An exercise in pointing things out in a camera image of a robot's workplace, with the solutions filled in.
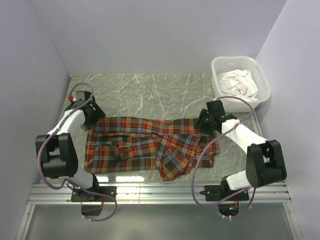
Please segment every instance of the white laundry basket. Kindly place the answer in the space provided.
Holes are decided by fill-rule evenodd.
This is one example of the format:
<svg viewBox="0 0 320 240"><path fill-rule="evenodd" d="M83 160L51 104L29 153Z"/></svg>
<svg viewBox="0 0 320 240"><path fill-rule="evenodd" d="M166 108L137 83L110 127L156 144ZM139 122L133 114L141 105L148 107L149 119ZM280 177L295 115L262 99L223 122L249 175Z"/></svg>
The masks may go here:
<svg viewBox="0 0 320 240"><path fill-rule="evenodd" d="M225 96L222 93L219 85L219 80L217 75L220 73L225 73L233 71L236 69L249 70L252 73L253 81L255 82L259 93L256 98L258 101L250 101L249 104L255 109L260 103L268 100L271 96L270 86L267 82L264 72L260 64L251 57L248 56L219 56L216 57L212 63L212 87L214 96L216 98ZM223 103L223 108L227 113L247 113L250 112L250 108L238 100L224 98L221 99Z"/></svg>

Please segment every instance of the white wall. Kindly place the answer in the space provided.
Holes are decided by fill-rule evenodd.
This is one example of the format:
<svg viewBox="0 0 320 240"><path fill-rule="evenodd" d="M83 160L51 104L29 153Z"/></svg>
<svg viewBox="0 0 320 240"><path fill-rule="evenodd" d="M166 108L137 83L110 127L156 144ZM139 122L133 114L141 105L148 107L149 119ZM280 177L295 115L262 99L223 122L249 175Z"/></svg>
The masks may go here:
<svg viewBox="0 0 320 240"><path fill-rule="evenodd" d="M35 138L54 127L69 83L27 0L0 1L0 238L14 239L33 181Z"/></svg>
<svg viewBox="0 0 320 240"><path fill-rule="evenodd" d="M210 73L256 57L286 0L29 0L71 74Z"/></svg>
<svg viewBox="0 0 320 240"><path fill-rule="evenodd" d="M257 57L272 91L258 118L263 134L282 143L286 184L306 240L320 236L319 13L318 0L288 0Z"/></svg>

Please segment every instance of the white towel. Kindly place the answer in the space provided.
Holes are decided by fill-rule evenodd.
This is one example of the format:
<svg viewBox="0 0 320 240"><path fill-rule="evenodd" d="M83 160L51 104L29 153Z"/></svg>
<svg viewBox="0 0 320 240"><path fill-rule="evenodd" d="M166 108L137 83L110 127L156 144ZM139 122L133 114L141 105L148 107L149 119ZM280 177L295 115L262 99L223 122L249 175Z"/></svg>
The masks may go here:
<svg viewBox="0 0 320 240"><path fill-rule="evenodd" d="M245 101L257 101L259 90L249 70L233 70L218 74L221 91L226 96L236 96Z"/></svg>

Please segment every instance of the marble tabletop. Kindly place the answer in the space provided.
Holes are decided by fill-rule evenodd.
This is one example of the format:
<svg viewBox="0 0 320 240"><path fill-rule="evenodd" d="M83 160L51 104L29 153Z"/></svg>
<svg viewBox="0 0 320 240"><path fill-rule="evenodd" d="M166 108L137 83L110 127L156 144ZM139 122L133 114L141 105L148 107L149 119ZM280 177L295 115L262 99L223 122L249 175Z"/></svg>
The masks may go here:
<svg viewBox="0 0 320 240"><path fill-rule="evenodd" d="M197 118L206 102L215 96L212 89L211 74L77 74L71 76L64 109L70 104L68 95L78 83L88 83L94 89L97 104L107 117L130 116L146 119L173 120ZM76 90L90 90L79 86ZM245 118L249 113L235 113ZM258 133L255 119L244 122L252 131ZM79 163L85 161L87 132L79 129L73 137ZM222 177L242 171L246 166L246 154L229 138L219 141L219 155L214 157L213 168L199 168L196 181L220 181ZM179 176L174 181L190 182L191 174ZM112 172L97 174L99 182L162 182L158 170Z"/></svg>

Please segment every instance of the plaid fabric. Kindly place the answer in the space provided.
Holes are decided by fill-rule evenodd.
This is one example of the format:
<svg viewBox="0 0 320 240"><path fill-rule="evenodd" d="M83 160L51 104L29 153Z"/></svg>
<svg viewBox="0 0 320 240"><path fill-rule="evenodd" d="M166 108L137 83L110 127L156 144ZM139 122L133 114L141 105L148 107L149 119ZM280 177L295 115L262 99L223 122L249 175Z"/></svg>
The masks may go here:
<svg viewBox="0 0 320 240"><path fill-rule="evenodd" d="M105 117L88 131L84 169L93 174L158 169L164 181L187 174L214 138L195 129L197 120ZM200 167L212 168L219 152L216 142Z"/></svg>

